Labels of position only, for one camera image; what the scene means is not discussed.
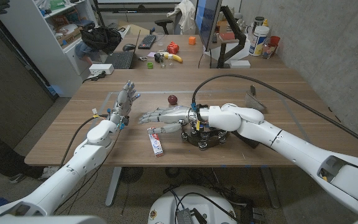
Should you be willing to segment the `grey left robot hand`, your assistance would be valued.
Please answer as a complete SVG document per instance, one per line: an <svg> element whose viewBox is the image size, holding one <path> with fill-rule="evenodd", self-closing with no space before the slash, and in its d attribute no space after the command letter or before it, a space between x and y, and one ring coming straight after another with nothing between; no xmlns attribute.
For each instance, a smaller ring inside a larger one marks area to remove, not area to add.
<svg viewBox="0 0 358 224"><path fill-rule="evenodd" d="M136 93L134 82L129 80L117 94L112 112L121 116L127 116L131 111L133 102L139 97L140 93Z"/></svg>

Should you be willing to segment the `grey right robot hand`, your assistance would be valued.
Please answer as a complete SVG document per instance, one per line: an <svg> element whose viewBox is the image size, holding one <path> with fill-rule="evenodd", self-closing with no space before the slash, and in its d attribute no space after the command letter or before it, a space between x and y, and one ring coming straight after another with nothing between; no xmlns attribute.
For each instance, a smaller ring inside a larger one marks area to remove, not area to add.
<svg viewBox="0 0 358 224"><path fill-rule="evenodd" d="M173 133L181 129L184 124L196 121L196 113L187 106L173 106L157 108L139 118L139 124L161 122L165 125L160 128L150 128L149 134Z"/></svg>

